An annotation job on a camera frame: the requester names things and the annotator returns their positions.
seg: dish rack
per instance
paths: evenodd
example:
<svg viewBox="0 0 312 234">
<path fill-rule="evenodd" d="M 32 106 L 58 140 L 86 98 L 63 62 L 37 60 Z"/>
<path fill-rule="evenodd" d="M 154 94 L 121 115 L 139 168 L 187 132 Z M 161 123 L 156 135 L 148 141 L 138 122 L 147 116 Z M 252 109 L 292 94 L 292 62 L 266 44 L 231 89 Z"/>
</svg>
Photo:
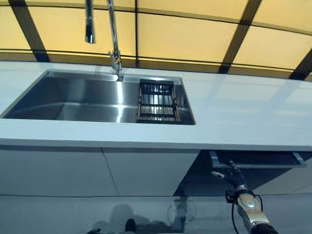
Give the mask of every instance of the dish rack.
<svg viewBox="0 0 312 234">
<path fill-rule="evenodd" d="M 137 123 L 179 124 L 172 81 L 140 81 Z"/>
</svg>

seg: stainless steel sink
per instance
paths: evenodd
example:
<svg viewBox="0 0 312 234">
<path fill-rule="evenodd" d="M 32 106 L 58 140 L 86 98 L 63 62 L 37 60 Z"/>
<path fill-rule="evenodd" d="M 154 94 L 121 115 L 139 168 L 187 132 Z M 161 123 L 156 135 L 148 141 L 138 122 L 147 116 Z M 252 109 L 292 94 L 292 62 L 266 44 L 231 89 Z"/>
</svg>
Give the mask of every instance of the stainless steel sink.
<svg viewBox="0 0 312 234">
<path fill-rule="evenodd" d="M 172 82 L 179 103 L 179 121 L 172 123 L 195 124 L 181 78 L 124 76 L 123 82 L 116 79 L 103 73 L 47 70 L 0 117 L 136 123 L 143 79 L 151 83 Z"/>
</svg>

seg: yellow ceiling panel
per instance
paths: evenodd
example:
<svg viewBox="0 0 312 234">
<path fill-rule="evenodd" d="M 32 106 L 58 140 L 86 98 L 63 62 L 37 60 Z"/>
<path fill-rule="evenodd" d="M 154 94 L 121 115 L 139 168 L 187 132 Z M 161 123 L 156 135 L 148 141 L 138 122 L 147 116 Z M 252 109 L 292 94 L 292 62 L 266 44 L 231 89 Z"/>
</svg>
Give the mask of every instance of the yellow ceiling panel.
<svg viewBox="0 0 312 234">
<path fill-rule="evenodd" d="M 307 75 L 307 77 L 305 78 L 305 81 L 312 82 L 312 72 L 310 72 L 310 74 Z"/>
<path fill-rule="evenodd" d="M 39 6 L 79 6 L 85 5 L 85 0 L 25 0 L 26 4 Z M 93 0 L 94 7 L 106 6 L 106 0 Z M 114 0 L 115 7 L 132 7 L 135 6 L 135 0 Z"/>
<path fill-rule="evenodd" d="M 221 62 L 236 24 L 139 14 L 139 56 Z"/>
<path fill-rule="evenodd" d="M 140 0 L 139 10 L 183 12 L 239 20 L 247 0 Z"/>
<path fill-rule="evenodd" d="M 308 35 L 250 26 L 234 63 L 295 69 L 311 46 Z"/>
<path fill-rule="evenodd" d="M 0 7 L 0 35 L 1 49 L 30 49 L 10 6 Z"/>
<path fill-rule="evenodd" d="M 0 0 L 0 6 L 9 6 L 9 1 L 8 0 Z"/>
<path fill-rule="evenodd" d="M 94 10 L 96 44 L 85 39 L 85 11 L 77 8 L 29 7 L 46 50 L 107 53 L 112 37 L 107 11 Z M 135 15 L 115 12 L 122 55 L 135 55 Z"/>
<path fill-rule="evenodd" d="M 262 0 L 253 21 L 311 33 L 312 0 Z"/>
</svg>

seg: cabinet door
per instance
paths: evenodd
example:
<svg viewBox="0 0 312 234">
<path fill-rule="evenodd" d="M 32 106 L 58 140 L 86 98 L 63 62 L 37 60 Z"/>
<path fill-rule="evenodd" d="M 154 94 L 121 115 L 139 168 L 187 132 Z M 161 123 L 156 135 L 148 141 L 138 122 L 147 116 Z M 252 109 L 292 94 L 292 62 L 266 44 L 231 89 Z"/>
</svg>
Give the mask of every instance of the cabinet door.
<svg viewBox="0 0 312 234">
<path fill-rule="evenodd" d="M 306 160 L 307 167 L 293 168 L 279 177 L 255 189 L 257 194 L 289 194 L 292 192 L 305 193 L 304 187 L 312 184 L 312 158 Z"/>
<path fill-rule="evenodd" d="M 103 148 L 119 195 L 172 196 L 199 150 Z"/>
<path fill-rule="evenodd" d="M 0 194 L 112 196 L 100 148 L 0 146 Z"/>
</svg>

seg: faucet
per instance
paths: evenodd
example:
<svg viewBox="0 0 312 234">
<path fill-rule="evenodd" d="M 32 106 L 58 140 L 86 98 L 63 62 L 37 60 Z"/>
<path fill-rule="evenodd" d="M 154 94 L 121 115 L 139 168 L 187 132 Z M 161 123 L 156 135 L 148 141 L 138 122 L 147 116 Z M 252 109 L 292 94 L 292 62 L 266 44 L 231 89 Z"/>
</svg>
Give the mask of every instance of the faucet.
<svg viewBox="0 0 312 234">
<path fill-rule="evenodd" d="M 113 51 L 108 52 L 111 61 L 112 68 L 116 70 L 117 81 L 123 81 L 123 76 L 120 75 L 121 66 L 121 58 L 120 51 L 118 48 L 118 40 L 117 40 L 117 31 L 116 31 L 116 22 L 115 22 L 115 12 L 114 12 L 114 2 L 113 0 L 107 0 L 109 19 L 111 23 L 111 31 L 112 31 L 112 40 L 113 40 Z M 93 28 L 93 15 L 92 15 L 92 0 L 86 0 L 86 38 L 85 41 L 87 43 L 95 43 L 95 35 Z"/>
</svg>

